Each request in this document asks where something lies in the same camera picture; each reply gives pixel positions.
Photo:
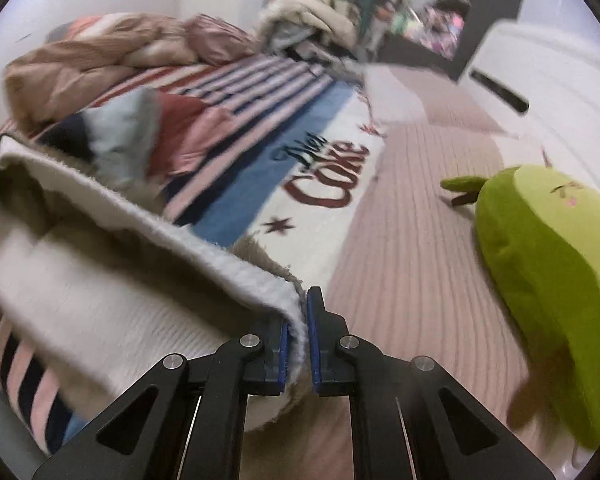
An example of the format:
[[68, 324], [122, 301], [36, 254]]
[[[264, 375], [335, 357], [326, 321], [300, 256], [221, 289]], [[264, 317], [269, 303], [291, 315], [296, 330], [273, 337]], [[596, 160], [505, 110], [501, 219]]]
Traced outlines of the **pink satin pillow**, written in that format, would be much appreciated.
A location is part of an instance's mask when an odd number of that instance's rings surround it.
[[252, 38], [242, 29], [206, 14], [183, 23], [188, 46], [202, 62], [222, 66], [253, 55]]

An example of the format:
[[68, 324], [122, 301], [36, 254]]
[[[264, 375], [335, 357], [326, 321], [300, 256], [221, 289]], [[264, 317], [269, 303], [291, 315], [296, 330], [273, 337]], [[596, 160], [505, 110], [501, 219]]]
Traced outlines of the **pink ribbed bed sheet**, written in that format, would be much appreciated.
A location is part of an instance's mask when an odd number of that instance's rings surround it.
[[517, 117], [475, 81], [372, 64], [361, 90], [337, 84], [274, 143], [253, 178], [279, 176], [248, 226], [266, 253], [352, 330], [401, 359], [426, 354], [504, 418], [528, 376], [513, 322], [478, 254], [470, 207], [444, 178], [492, 176], [530, 162], [600, 191], [600, 140], [577, 127], [580, 103], [530, 90]]

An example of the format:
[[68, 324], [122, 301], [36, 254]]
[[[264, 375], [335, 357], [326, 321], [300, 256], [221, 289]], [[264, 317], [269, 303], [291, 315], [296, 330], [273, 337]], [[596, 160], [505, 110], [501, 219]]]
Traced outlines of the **white bed headboard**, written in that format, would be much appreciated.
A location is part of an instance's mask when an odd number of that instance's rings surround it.
[[540, 25], [490, 27], [458, 84], [550, 166], [600, 191], [600, 47]]

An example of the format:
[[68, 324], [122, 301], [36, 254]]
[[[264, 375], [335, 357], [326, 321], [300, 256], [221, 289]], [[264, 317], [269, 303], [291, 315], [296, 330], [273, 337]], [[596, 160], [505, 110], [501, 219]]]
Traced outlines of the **light blue garment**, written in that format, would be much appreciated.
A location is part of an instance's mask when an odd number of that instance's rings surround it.
[[136, 88], [82, 112], [99, 177], [114, 188], [145, 180], [160, 130], [159, 92]]

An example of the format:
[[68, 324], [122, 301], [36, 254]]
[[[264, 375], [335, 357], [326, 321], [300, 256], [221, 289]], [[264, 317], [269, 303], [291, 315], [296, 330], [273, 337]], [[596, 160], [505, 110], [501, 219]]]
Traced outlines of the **green plush toy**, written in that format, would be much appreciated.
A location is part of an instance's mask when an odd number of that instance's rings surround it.
[[482, 260], [547, 396], [585, 448], [600, 445], [600, 192], [548, 167], [443, 179], [475, 207]]

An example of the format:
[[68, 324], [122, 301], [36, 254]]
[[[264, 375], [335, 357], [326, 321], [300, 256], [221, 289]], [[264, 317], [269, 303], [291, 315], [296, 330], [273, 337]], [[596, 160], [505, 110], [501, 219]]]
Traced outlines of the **dark bookshelf with items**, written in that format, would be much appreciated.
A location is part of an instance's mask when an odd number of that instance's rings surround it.
[[489, 28], [518, 18], [522, 0], [387, 0], [370, 62], [431, 68], [457, 80]]

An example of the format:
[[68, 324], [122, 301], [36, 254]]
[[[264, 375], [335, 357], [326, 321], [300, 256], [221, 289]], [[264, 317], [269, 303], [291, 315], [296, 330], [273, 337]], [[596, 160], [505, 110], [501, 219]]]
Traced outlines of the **tan quilted duvet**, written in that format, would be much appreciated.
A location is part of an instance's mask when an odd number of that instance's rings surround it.
[[49, 42], [4, 69], [10, 117], [23, 133], [82, 110], [140, 70], [197, 62], [181, 22], [153, 13], [81, 18], [64, 39]]

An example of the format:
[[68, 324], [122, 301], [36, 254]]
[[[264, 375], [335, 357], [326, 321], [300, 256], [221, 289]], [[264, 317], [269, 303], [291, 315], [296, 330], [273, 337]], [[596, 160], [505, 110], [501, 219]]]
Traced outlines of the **beige clothes pile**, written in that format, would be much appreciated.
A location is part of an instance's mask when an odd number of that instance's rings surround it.
[[354, 60], [358, 31], [321, 0], [271, 0], [258, 15], [252, 39], [258, 53], [282, 54], [309, 41], [336, 58]]

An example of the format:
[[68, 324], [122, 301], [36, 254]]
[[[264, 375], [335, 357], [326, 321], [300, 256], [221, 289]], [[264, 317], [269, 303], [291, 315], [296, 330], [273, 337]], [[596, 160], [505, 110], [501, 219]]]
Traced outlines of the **striped pink fleece blanket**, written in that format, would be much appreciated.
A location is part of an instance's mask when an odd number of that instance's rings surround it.
[[[141, 202], [73, 162], [36, 148], [133, 204], [223, 248], [250, 236], [248, 226], [279, 176], [251, 177], [259, 158], [337, 84], [361, 90], [317, 64], [259, 55], [221, 68], [190, 70], [173, 91], [131, 82], [123, 92], [159, 92], [161, 119]], [[91, 104], [87, 108], [100, 107]], [[70, 408], [57, 375], [24, 340], [0, 306], [1, 402], [44, 455], [57, 452], [91, 419]]]

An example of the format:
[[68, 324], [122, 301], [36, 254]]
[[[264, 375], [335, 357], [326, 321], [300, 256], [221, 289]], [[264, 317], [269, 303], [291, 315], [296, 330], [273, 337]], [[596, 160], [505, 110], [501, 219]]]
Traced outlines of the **brown fuzzy knit sweater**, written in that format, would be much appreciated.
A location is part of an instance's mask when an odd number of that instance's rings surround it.
[[285, 389], [248, 404], [274, 422], [309, 391], [298, 280], [250, 236], [223, 248], [36, 148], [0, 140], [0, 306], [91, 418], [161, 358], [215, 352], [261, 315], [285, 321]]

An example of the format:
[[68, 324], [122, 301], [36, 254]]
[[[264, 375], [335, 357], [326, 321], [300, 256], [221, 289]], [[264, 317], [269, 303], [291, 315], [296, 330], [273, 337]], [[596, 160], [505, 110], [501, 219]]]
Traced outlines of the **black garment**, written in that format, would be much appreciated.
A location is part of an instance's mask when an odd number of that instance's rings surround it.
[[90, 129], [82, 113], [71, 114], [42, 133], [36, 142], [84, 162], [92, 162]]

